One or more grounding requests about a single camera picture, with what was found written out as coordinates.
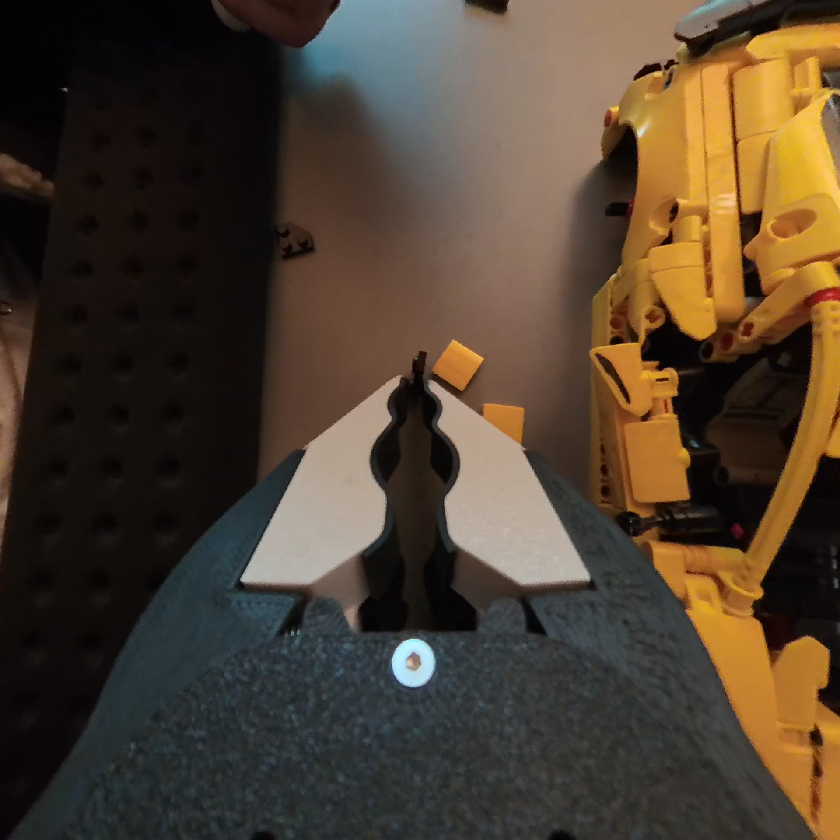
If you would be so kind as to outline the yellow curved slope piece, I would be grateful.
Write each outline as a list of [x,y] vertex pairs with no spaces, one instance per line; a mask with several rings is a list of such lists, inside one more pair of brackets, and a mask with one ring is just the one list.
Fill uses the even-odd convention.
[[524,407],[485,403],[481,414],[493,427],[522,446],[526,418]]
[[432,373],[447,386],[463,392],[484,360],[482,355],[453,339],[435,362]]

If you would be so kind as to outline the person's left hand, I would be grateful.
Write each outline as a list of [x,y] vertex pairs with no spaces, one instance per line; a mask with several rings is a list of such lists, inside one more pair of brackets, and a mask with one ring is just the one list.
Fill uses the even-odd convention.
[[226,26],[255,31],[291,48],[311,43],[324,29],[340,1],[212,1]]

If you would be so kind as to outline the yellow toy brick car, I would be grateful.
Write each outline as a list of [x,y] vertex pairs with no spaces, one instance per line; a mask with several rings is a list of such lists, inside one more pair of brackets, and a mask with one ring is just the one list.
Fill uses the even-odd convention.
[[603,120],[632,168],[592,303],[591,496],[838,838],[838,2],[708,2]]

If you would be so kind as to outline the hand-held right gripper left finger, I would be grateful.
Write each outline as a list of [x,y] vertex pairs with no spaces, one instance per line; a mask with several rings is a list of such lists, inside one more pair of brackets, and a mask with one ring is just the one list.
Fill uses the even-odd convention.
[[304,448],[240,576],[244,589],[336,602],[369,597],[363,554],[385,531],[387,509],[371,459],[402,384],[401,376],[386,381]]

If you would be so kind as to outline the grey desk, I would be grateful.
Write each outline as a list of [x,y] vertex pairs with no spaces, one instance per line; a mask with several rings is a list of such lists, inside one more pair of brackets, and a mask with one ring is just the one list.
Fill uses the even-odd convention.
[[465,400],[521,403],[569,468],[576,529],[665,579],[594,503],[592,303],[621,261],[632,168],[603,120],[680,46],[691,2],[344,2],[283,52],[279,208],[316,254],[276,263],[259,446],[265,476],[419,347],[486,357]]

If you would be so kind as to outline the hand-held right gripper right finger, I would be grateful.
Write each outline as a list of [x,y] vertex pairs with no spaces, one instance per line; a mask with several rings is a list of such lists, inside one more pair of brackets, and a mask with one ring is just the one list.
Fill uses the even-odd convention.
[[524,451],[438,383],[432,430],[453,457],[442,500],[452,588],[468,602],[579,590],[592,577]]

